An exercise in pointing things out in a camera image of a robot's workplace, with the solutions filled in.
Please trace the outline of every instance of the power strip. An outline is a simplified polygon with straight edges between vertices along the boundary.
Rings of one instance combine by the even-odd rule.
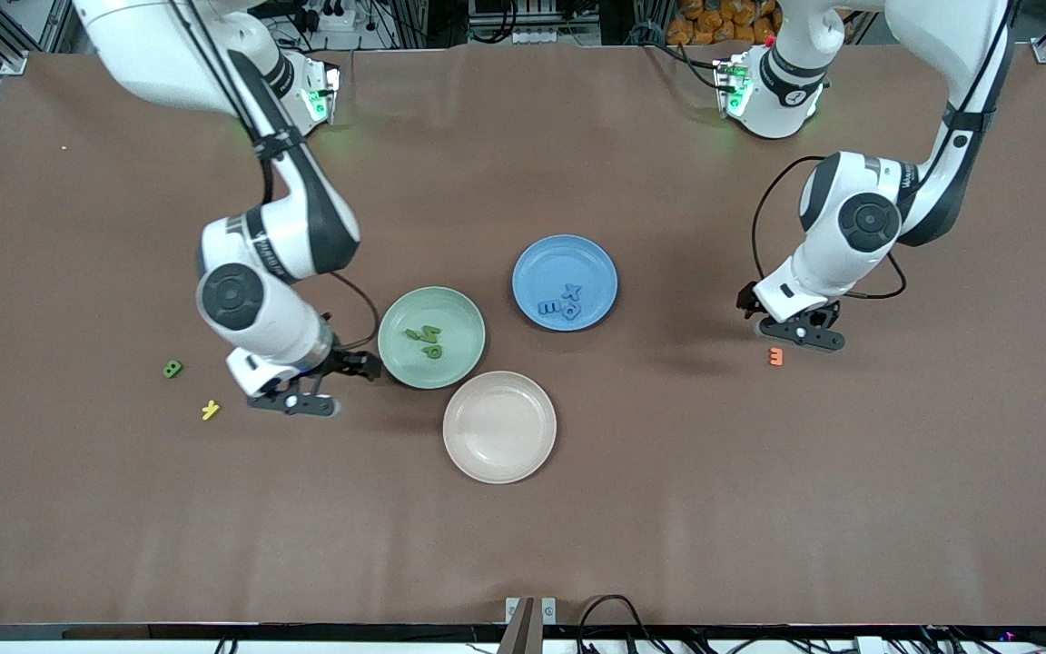
[[[340,17],[328,14],[320,17],[317,24],[317,31],[354,31],[354,25],[358,22],[358,13],[355,9],[346,9]]]

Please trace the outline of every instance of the table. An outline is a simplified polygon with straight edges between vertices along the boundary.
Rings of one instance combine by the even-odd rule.
[[[1017,53],[952,234],[899,250],[909,290],[774,368],[733,307],[760,193],[801,155],[925,160],[946,97],[900,48],[831,74],[764,141],[655,51],[356,54],[343,125],[312,136],[361,220],[348,276],[382,310],[470,295],[476,371],[560,415],[547,464],[488,487],[441,444],[453,389],[333,380],[332,422],[244,406],[192,270],[200,228],[258,199],[244,134],[33,55],[0,88],[0,622],[476,623],[530,593],[570,621],[615,591],[655,623],[1046,623],[1046,67]],[[804,175],[764,211],[767,265],[800,242]],[[584,333],[510,297],[565,231],[621,274]],[[299,290],[368,330],[333,278]]]

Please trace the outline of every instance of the black cable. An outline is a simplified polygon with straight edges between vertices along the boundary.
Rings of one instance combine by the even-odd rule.
[[[220,50],[217,49],[217,43],[212,41],[211,33],[208,32],[208,28],[204,25],[204,21],[201,20],[200,14],[197,12],[197,6],[191,0],[185,0],[188,5],[188,9],[191,12],[191,16],[196,18],[196,21],[200,24],[201,30],[203,30],[204,37],[208,41],[208,45],[211,48],[212,55],[215,55],[217,62],[220,64],[220,70],[217,69],[215,64],[212,64],[211,58],[209,58],[208,52],[204,50],[203,46],[200,45],[200,40],[197,38],[195,30],[191,29],[191,23],[188,22],[187,18],[183,16],[180,12],[176,0],[169,0],[168,5],[172,7],[172,12],[176,14],[177,20],[180,21],[180,26],[183,27],[183,31],[188,33],[188,38],[191,41],[192,46],[196,47],[196,52],[200,54],[203,59],[204,64],[208,67],[209,72],[212,73],[212,77],[217,78],[217,86],[220,87],[221,93],[224,98],[228,100],[229,107],[232,107],[232,112],[235,113],[237,120],[241,122],[241,128],[245,129],[245,132],[249,135],[250,141],[257,141],[260,138],[260,134],[257,129],[253,127],[252,119],[249,116],[248,108],[244,107],[244,104],[240,103],[237,97],[236,87],[233,86],[232,77],[229,74],[228,67],[224,65],[224,59],[221,58]],[[260,162],[260,175],[262,182],[265,188],[262,191],[262,203],[273,202],[273,165],[272,162],[262,161]]]
[[[591,651],[585,649],[585,647],[584,647],[584,630],[585,630],[586,622],[589,619],[590,614],[592,614],[592,611],[594,611],[594,609],[596,608],[596,606],[601,605],[605,602],[611,601],[611,600],[616,600],[616,601],[622,602],[623,606],[627,606],[628,612],[631,613],[631,615],[632,615],[632,622],[635,622],[636,626],[638,626],[638,628],[640,628],[640,630],[643,633],[644,640],[647,640],[649,642],[651,642],[652,647],[656,647],[657,651],[661,651],[661,653],[663,653],[663,654],[673,654],[673,650],[669,650],[668,646],[664,645],[663,640],[660,640],[659,637],[654,637],[652,635],[652,633],[649,630],[649,628],[646,628],[646,626],[643,625],[643,621],[640,621],[640,614],[636,612],[636,606],[632,605],[632,601],[628,600],[627,596],[623,596],[623,595],[601,595],[601,596],[598,596],[598,599],[596,599],[592,604],[590,604],[588,606],[588,608],[586,608],[584,610],[584,616],[581,616],[581,628],[578,628],[578,630],[576,630],[576,632],[575,632],[575,653],[576,654],[590,654]]]
[[[637,43],[637,45],[640,46],[647,45],[652,46],[652,48],[656,48],[657,50],[667,52],[669,58],[676,59],[677,62],[684,63],[686,66],[688,66],[689,72],[691,72],[695,75],[695,77],[697,77],[697,80],[701,80],[701,84],[703,84],[703,86],[714,88],[714,90],[718,91],[728,91],[728,92],[735,91],[735,88],[731,86],[723,86],[723,84],[714,84],[712,82],[709,82],[709,80],[706,78],[705,75],[701,74],[701,71],[697,70],[699,69],[699,67],[704,67],[705,69],[708,70],[714,70],[717,66],[713,64],[698,62],[696,59],[689,59],[688,55],[685,54],[685,47],[683,45],[678,45],[678,48],[680,48],[680,53],[674,52],[674,50],[667,48],[667,46],[660,45],[659,43],[652,41],[642,41],[640,43]]]
[[[756,224],[760,222],[760,208],[765,207],[765,203],[769,199],[769,195],[773,194],[773,188],[777,185],[789,174],[790,170],[793,170],[797,164],[801,162],[819,162],[824,160],[825,157],[811,155],[809,157],[801,157],[798,160],[790,162],[788,166],[784,167],[773,178],[773,181],[769,183],[765,194],[760,196],[760,202],[756,203],[756,210],[753,210],[753,223],[750,227],[750,245],[753,249],[753,266],[756,268],[756,278],[765,278],[765,270],[760,268],[760,254],[758,253],[758,248],[756,248]],[[899,276],[899,287],[896,290],[890,291],[889,293],[846,293],[843,297],[854,298],[856,300],[887,300],[889,298],[897,297],[906,290],[906,274],[902,272],[902,266],[893,257],[893,253],[887,252],[887,257],[890,261],[890,265],[893,271]]]
[[[927,632],[925,626],[918,626],[918,633],[923,634],[923,641],[926,642],[926,648],[931,654],[942,654],[939,644],[935,642],[934,637],[931,636],[930,632]]]
[[[683,45],[678,45],[677,48],[680,49],[681,58],[684,58],[685,65],[688,66],[689,72],[691,72],[693,77],[697,77],[697,80],[701,80],[701,84],[703,84],[703,86],[708,86],[709,88],[713,88],[713,90],[715,91],[728,91],[728,92],[735,91],[735,88],[731,86],[718,86],[718,84],[709,82],[709,80],[706,80],[705,75],[701,74],[701,71],[697,70],[697,66],[692,65],[692,59],[686,58],[685,47]]]
[[[967,638],[967,640],[975,642],[975,645],[977,647],[979,647],[980,650],[986,651],[987,654],[1003,654],[1003,653],[1001,653],[1001,651],[999,651],[997,649],[994,649],[994,647],[992,647],[991,645],[987,645],[987,644],[983,642],[982,640],[977,640],[977,638],[968,636],[967,633],[963,633],[962,629],[959,629],[959,628],[951,628],[951,629],[954,629],[955,633],[959,634],[959,637],[964,637],[964,638]]]
[[[1004,9],[1003,17],[1000,18],[1000,25],[996,26],[995,35],[992,37],[992,45],[987,48],[987,54],[983,55],[983,63],[979,66],[979,71],[976,72],[975,77],[971,84],[971,88],[967,90],[967,96],[962,99],[962,104],[959,105],[959,113],[967,111],[967,105],[971,103],[972,96],[975,96],[975,88],[979,86],[979,83],[983,80],[983,73],[987,71],[987,66],[992,65],[992,55],[995,53],[995,45],[1000,42],[1000,37],[1003,37],[1003,30],[1008,26],[1008,19],[1011,17],[1011,3],[1008,3],[1008,7]]]
[[[389,25],[386,24],[386,14],[382,13],[381,8],[378,9],[378,20],[382,21],[382,28],[386,30],[386,37],[389,37],[389,49],[397,50],[397,43],[396,43],[397,38],[394,37],[393,30],[391,30],[389,28]],[[382,35],[379,35],[378,38],[379,40],[382,40]]]
[[[637,43],[637,45],[642,46],[642,48],[643,46],[651,46],[651,48],[656,48],[661,52],[668,54],[669,58],[676,59],[677,62],[689,64],[689,66],[697,66],[699,69],[706,69],[706,70],[718,69],[718,66],[713,63],[700,62],[697,59],[689,59],[688,55],[684,53],[677,54],[676,50],[668,48],[668,46],[661,45],[661,43],[657,43],[656,41],[640,41],[639,43]]]
[[[224,651],[225,642],[228,642],[228,637],[221,637],[221,640],[220,642],[217,642],[217,649],[212,651],[212,654],[236,654],[237,647],[241,647],[241,641],[233,637],[232,646],[229,647],[228,651]]]
[[[349,281],[348,278],[345,278],[344,274],[341,274],[340,272],[331,272],[331,274],[333,274],[333,276],[336,277],[342,285],[348,286],[349,290],[353,290],[354,293],[358,294],[358,297],[365,300],[366,307],[369,307],[369,315],[373,316],[374,322],[373,330],[369,331],[369,336],[366,336],[365,339],[345,343],[344,346],[338,346],[337,348],[340,348],[341,351],[351,351],[354,347],[364,346],[364,344],[369,343],[369,341],[377,338],[378,328],[382,325],[382,316],[378,314],[378,307],[374,307],[374,301],[369,298],[369,295],[367,295],[365,291],[362,291],[362,289],[358,287],[358,285],[355,285],[354,281]]]
[[[505,41],[507,37],[510,37],[510,35],[515,32],[516,21],[519,20],[519,4],[516,3],[515,0],[510,0],[510,4],[503,8],[503,22],[499,25],[499,28],[495,31],[495,33],[493,33],[490,38],[481,38],[477,33],[471,33],[471,38],[479,43],[490,43],[490,45],[495,45],[495,43]],[[510,25],[506,24],[506,19],[508,17],[511,22]]]
[[[843,295],[845,298],[854,298],[856,300],[888,300],[889,298],[895,298],[901,295],[906,290],[906,274],[902,272],[902,266],[893,257],[893,252],[887,252],[887,260],[890,261],[890,266],[893,268],[893,272],[899,276],[899,287],[896,290],[890,291],[889,293],[846,293]]]
[[[385,13],[389,14],[390,20],[394,21],[395,25],[404,26],[404,28],[417,33],[418,37],[423,38],[424,40],[426,38],[430,38],[429,33],[416,28],[412,24],[408,24],[408,22],[404,21],[402,18],[395,17],[393,9],[390,9],[390,7],[385,7],[385,5],[382,5],[381,3],[379,3],[379,7],[381,8],[378,9],[378,13],[382,13],[382,9],[385,9]]]
[[[803,162],[819,162],[824,160],[824,158],[825,157],[811,155],[809,157],[798,158],[798,160],[791,162],[784,170],[773,178],[773,181],[769,183],[768,188],[765,189],[765,195],[760,196],[760,202],[756,203],[756,210],[753,211],[753,224],[752,227],[750,227],[750,245],[753,248],[753,265],[756,268],[756,278],[765,278],[765,269],[760,268],[760,256],[758,255],[758,252],[756,252],[756,224],[760,220],[760,208],[765,206],[765,202],[769,199],[769,194],[772,194],[773,186],[776,186],[777,183],[781,181],[781,178],[786,177],[790,170],[794,170],[794,166],[802,164]]]
[[[1004,28],[1006,28],[1006,25],[1008,25],[1009,17],[1011,17],[1011,3],[1008,3],[1008,7],[1004,9],[1003,17],[1000,18],[1000,24],[999,26],[997,26],[995,30],[995,37],[992,37],[991,48],[987,48],[987,54],[983,55],[983,62],[980,63],[979,65],[979,71],[976,72],[975,77],[972,80],[971,88],[968,88],[967,95],[963,96],[962,103],[959,104],[959,107],[958,109],[956,109],[956,112],[958,113],[965,112],[967,105],[970,105],[971,99],[973,98],[973,96],[975,96],[975,88],[979,87],[979,84],[983,80],[983,73],[987,71],[987,66],[992,65],[992,55],[995,52],[995,45],[996,43],[1000,42],[1000,37],[1001,35],[1003,35],[1003,30]],[[951,136],[953,134],[954,134],[954,128],[947,128],[947,133],[946,135],[943,135],[941,145],[939,146],[939,152],[935,153],[934,158],[931,160],[931,165],[926,167],[926,175],[923,176],[922,181],[918,182],[918,185],[916,187],[914,187],[914,190],[910,191],[910,194],[906,196],[906,198],[904,199],[904,203],[906,203],[906,206],[910,206],[910,203],[912,202],[914,196],[916,196],[918,191],[923,189],[923,186],[926,186],[927,179],[931,178],[931,174],[934,173],[935,167],[939,165],[939,160],[941,160],[942,158],[943,150],[947,150],[947,143],[950,143]]]
[[[866,33],[870,31],[871,26],[874,26],[874,21],[877,20],[879,20],[879,16],[876,13],[874,16],[870,17],[870,22],[868,22],[863,29],[861,29],[861,33],[859,33],[858,37],[855,37],[855,45],[863,44],[863,37],[866,37]]]
[[[763,637],[765,637],[764,634],[763,636],[754,636],[747,638],[747,640],[745,640],[744,642],[740,642],[737,647],[733,647],[733,649],[728,651],[727,654],[740,654],[741,651],[745,650],[748,646],[753,645],[756,641],[759,641]]]
[[[298,12],[303,12],[303,10],[304,10],[303,8],[302,9],[298,9]],[[313,49],[313,45],[312,45],[312,43],[309,43],[309,37],[306,37],[306,35],[304,35],[304,32],[301,31],[301,28],[298,26],[298,21],[293,20],[293,14],[286,14],[286,17],[290,18],[290,24],[293,25],[293,28],[295,30],[298,30],[298,38],[299,38],[299,40],[306,42],[306,48],[312,50]]]

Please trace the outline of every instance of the wire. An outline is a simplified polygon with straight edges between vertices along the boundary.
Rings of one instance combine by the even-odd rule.
[[[691,72],[693,77],[697,77],[697,80],[701,80],[701,84],[703,84],[703,86],[708,86],[709,88],[713,88],[713,90],[718,91],[729,91],[729,92],[735,91],[735,88],[731,86],[718,86],[718,84],[715,84],[714,82],[709,82],[709,80],[706,80],[705,75],[701,74],[701,71],[697,70],[697,66],[692,64],[692,59],[686,58],[685,47],[683,45],[678,45],[677,48],[680,49],[681,58],[684,58],[684,62],[688,66],[689,72]]]
[[[1001,653],[1001,651],[999,651],[997,649],[994,649],[994,647],[992,647],[991,645],[987,645],[987,644],[983,642],[982,640],[976,640],[976,638],[974,638],[974,637],[968,636],[967,633],[963,633],[962,629],[959,629],[959,628],[951,628],[951,629],[954,629],[955,633],[959,634],[959,637],[963,637],[963,638],[967,638],[967,640],[975,642],[975,645],[977,647],[979,647],[980,650],[986,651],[987,654],[1003,654],[1003,653]]]
[[[298,30],[298,37],[301,38],[301,41],[306,42],[306,48],[312,50],[313,45],[312,43],[309,43],[309,37],[306,37],[306,35],[303,31],[301,31],[301,28],[298,26],[298,21],[293,20],[293,14],[286,14],[286,17],[290,18],[290,24],[293,25],[293,28],[295,30]]]
[[[765,189],[765,195],[760,196],[760,202],[756,203],[756,210],[753,210],[753,224],[752,227],[750,227],[750,245],[753,248],[753,265],[756,268],[756,278],[765,278],[765,270],[760,268],[760,256],[756,251],[756,224],[760,221],[760,208],[765,206],[765,202],[769,199],[769,194],[772,194],[773,186],[776,186],[777,183],[781,181],[781,178],[786,177],[790,170],[794,170],[795,166],[802,164],[803,162],[819,162],[822,160],[825,160],[825,157],[811,155],[809,157],[798,158],[798,160],[791,162],[784,170],[773,178],[773,181],[769,183],[768,188]]]
[[[874,25],[874,21],[877,20],[879,20],[879,16],[876,13],[874,16],[870,17],[870,21],[865,26],[863,26],[863,29],[860,30],[861,32],[858,35],[858,37],[855,37],[855,45],[863,44],[863,38],[866,37],[866,35],[870,31],[871,26]]]
[[[503,22],[499,25],[499,28],[495,31],[495,33],[493,33],[490,38],[481,38],[477,33],[473,32],[471,33],[471,38],[479,43],[490,43],[490,45],[505,41],[507,37],[510,37],[510,35],[515,32],[515,22],[519,20],[519,4],[516,3],[515,0],[510,0],[510,4],[503,8]],[[506,25],[506,19],[508,18],[507,12],[510,12],[510,26]]]
[[[208,67],[212,77],[217,80],[217,86],[220,87],[221,93],[224,95],[224,98],[228,100],[229,107],[232,108],[233,114],[236,115],[237,120],[241,120],[241,128],[245,129],[245,132],[249,135],[250,141],[257,141],[258,138],[260,138],[260,134],[252,125],[248,108],[245,107],[244,103],[242,103],[240,98],[240,95],[237,95],[235,84],[232,83],[232,75],[229,74],[228,67],[224,65],[224,59],[221,58],[220,50],[217,49],[217,42],[212,41],[212,35],[208,32],[208,26],[204,25],[204,21],[201,20],[200,13],[197,10],[197,5],[192,3],[191,0],[185,0],[185,3],[188,5],[191,16],[196,17],[196,21],[200,24],[201,31],[204,35],[204,40],[208,42],[208,47],[210,48],[212,55],[215,55],[217,63],[220,64],[220,70],[217,69],[217,64],[212,63],[208,51],[204,50],[203,46],[200,45],[200,40],[197,38],[195,30],[192,30],[192,24],[188,22],[187,18],[183,16],[182,12],[180,12],[180,7],[177,5],[176,0],[168,1],[172,13],[176,14],[177,20],[180,22],[180,26],[182,26],[183,31],[188,35],[191,44],[196,47],[196,52],[200,54],[200,59],[203,59],[203,62]],[[265,186],[265,189],[262,191],[262,203],[273,202],[272,162],[265,160],[260,161],[260,175],[263,186]]]
[[[773,194],[773,188],[777,185],[778,182],[781,181],[781,179],[786,177],[786,175],[789,174],[790,170],[793,170],[796,165],[801,164],[802,162],[819,162],[822,160],[825,160],[825,157],[811,155],[809,157],[801,157],[798,158],[798,160],[790,162],[789,165],[784,167],[784,170],[782,170],[779,174],[777,174],[776,177],[773,178],[773,181],[769,183],[768,188],[765,189],[765,194],[760,196],[760,202],[756,203],[756,208],[755,210],[753,210],[753,223],[752,226],[750,227],[750,245],[753,249],[753,266],[754,268],[756,268],[756,278],[765,278],[765,269],[760,268],[760,254],[758,253],[758,247],[756,247],[756,226],[758,226],[758,223],[760,222],[760,208],[765,207],[765,203],[769,199],[769,195]],[[902,272],[902,266],[899,265],[897,261],[895,261],[895,258],[893,257],[893,253],[887,252],[887,257],[888,260],[890,260],[890,265],[893,268],[893,271],[899,276],[899,287],[896,290],[890,291],[889,293],[877,293],[877,294],[846,293],[843,295],[843,297],[854,298],[856,300],[887,300],[889,298],[897,297],[897,295],[904,293],[904,291],[906,290],[906,274]]]
[[[373,9],[373,5],[374,5],[374,0],[369,0],[369,8],[370,9]],[[386,14],[382,13],[382,9],[378,9],[378,20],[382,21],[382,28],[384,30],[386,30],[386,37],[389,37],[389,49],[390,50],[397,50],[397,40],[395,40],[395,38],[394,38],[393,30],[391,30],[389,28],[389,25],[386,24]],[[383,40],[381,32],[378,32],[378,40],[382,41],[382,45],[386,45],[386,41]]]
[[[684,51],[677,53],[676,50],[668,48],[668,46],[661,45],[661,43],[657,43],[656,41],[640,41],[637,45],[642,46],[642,48],[643,46],[651,46],[651,48],[656,48],[657,50],[668,54],[669,58],[676,59],[677,62],[686,63],[689,64],[689,66],[697,66],[699,69],[718,70],[718,64],[710,62],[698,62],[696,59],[689,59],[688,55],[684,54]]]
[[[714,90],[718,90],[718,91],[729,91],[729,92],[735,91],[735,88],[733,88],[731,86],[724,86],[724,84],[715,84],[715,83],[709,82],[709,80],[707,80],[705,77],[705,75],[701,74],[701,71],[697,70],[697,69],[699,69],[699,67],[702,67],[702,69],[715,70],[717,66],[714,64],[707,64],[705,62],[698,62],[696,59],[689,59],[688,54],[685,54],[685,47],[683,45],[678,45],[678,48],[680,49],[680,53],[674,52],[674,50],[669,49],[668,46],[660,45],[659,43],[656,43],[656,42],[653,42],[653,41],[642,41],[640,43],[637,43],[637,45],[640,45],[640,46],[652,46],[652,48],[656,48],[657,50],[660,50],[661,52],[667,53],[669,55],[669,58],[676,59],[677,62],[684,63],[686,66],[688,66],[688,70],[689,70],[689,72],[692,73],[693,77],[697,77],[697,80],[701,80],[701,84],[703,84],[703,86],[708,86],[709,88],[714,88]]]
[[[955,109],[956,113],[963,113],[967,111],[967,105],[971,104],[971,99],[975,96],[975,88],[979,87],[979,84],[983,81],[983,73],[987,71],[987,66],[992,64],[992,53],[995,52],[996,43],[1000,42],[1000,37],[1003,35],[1004,28],[1008,26],[1008,18],[1011,17],[1011,3],[1008,3],[1008,7],[1004,9],[1003,17],[1000,18],[1000,25],[997,26],[995,30],[995,37],[992,38],[992,45],[987,48],[987,53],[983,54],[983,62],[979,65],[979,71],[976,72],[975,77],[972,78],[971,88],[968,88],[967,95],[963,96],[962,103],[959,104],[959,108]],[[939,152],[934,154],[931,160],[931,165],[926,167],[926,175],[923,176],[918,185],[914,187],[914,190],[910,191],[908,196],[904,199],[906,206],[910,206],[913,202],[913,198],[916,197],[919,190],[926,186],[927,179],[931,178],[931,174],[934,173],[935,167],[938,167],[939,161],[942,158],[942,153],[947,150],[947,143],[950,143],[951,136],[954,134],[954,128],[947,128],[946,135],[942,136],[942,141],[940,141]]]
[[[367,295],[365,291],[362,291],[362,289],[358,287],[358,285],[355,285],[354,281],[349,281],[348,278],[345,278],[344,274],[341,274],[340,272],[331,272],[331,274],[333,274],[333,276],[336,277],[342,285],[348,286],[349,290],[358,294],[358,297],[365,300],[366,307],[369,307],[369,315],[372,316],[374,323],[373,330],[369,331],[369,336],[366,336],[365,339],[345,343],[344,346],[338,346],[337,348],[340,348],[341,351],[351,351],[351,348],[364,346],[364,344],[369,343],[369,341],[373,340],[374,337],[378,336],[378,328],[382,325],[382,316],[378,314],[378,307],[374,307],[374,301],[369,298],[369,295]]]
[[[564,25],[568,28],[568,36],[575,40],[575,44],[581,46],[581,48],[586,48],[584,42],[581,41],[581,35],[575,33],[575,29],[569,21],[565,21]]]
[[[644,640],[652,642],[652,647],[656,647],[657,651],[661,651],[661,653],[663,654],[673,654],[673,650],[669,650],[668,646],[665,645],[663,640],[660,640],[659,637],[654,637],[652,633],[649,632],[649,628],[646,628],[646,626],[643,626],[643,621],[640,621],[640,614],[636,612],[636,606],[632,605],[632,601],[628,600],[627,596],[623,595],[598,596],[596,601],[594,601],[592,604],[588,606],[588,608],[584,610],[584,616],[581,616],[581,628],[575,632],[575,654],[589,654],[591,651],[595,650],[594,647],[592,650],[586,650],[584,647],[585,624],[589,619],[590,614],[592,614],[592,611],[594,611],[596,606],[601,605],[605,602],[611,600],[622,602],[623,606],[628,606],[628,612],[631,613],[632,621],[634,621],[636,623],[636,626],[638,626],[638,628],[640,628],[640,630],[643,632]]]
[[[224,651],[225,642],[228,642],[228,637],[221,637],[221,640],[220,642],[217,642],[217,649],[212,651],[212,654],[236,654],[237,647],[241,647],[241,641],[233,637],[232,646],[229,647],[228,651]]]

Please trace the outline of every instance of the blue plate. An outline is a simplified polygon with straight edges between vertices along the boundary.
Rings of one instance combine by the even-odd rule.
[[[611,257],[585,236],[536,241],[515,264],[511,289],[520,309],[555,332],[590,328],[616,301],[619,278]]]

